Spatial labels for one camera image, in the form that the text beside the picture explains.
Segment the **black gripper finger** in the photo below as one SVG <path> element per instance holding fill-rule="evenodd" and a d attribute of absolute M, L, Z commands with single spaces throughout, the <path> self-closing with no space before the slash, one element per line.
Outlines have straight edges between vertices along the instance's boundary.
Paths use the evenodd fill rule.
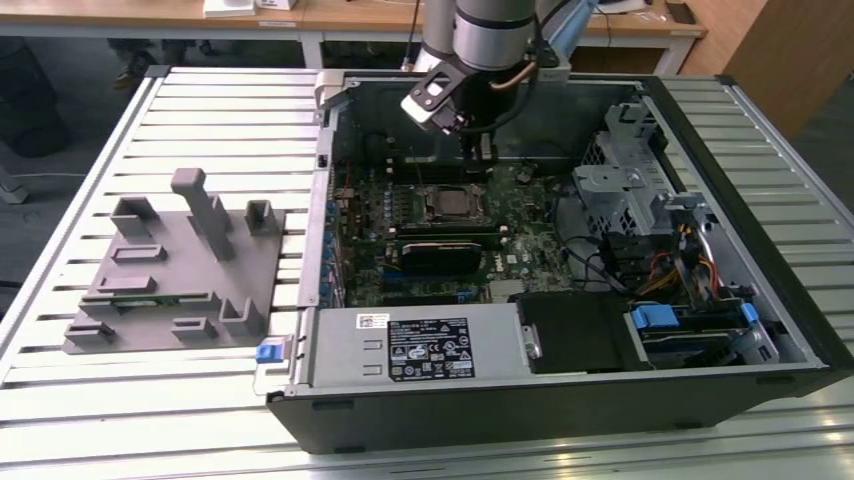
<path fill-rule="evenodd" d="M 465 135 L 465 173 L 469 176 L 490 173 L 498 158 L 494 134 Z"/>

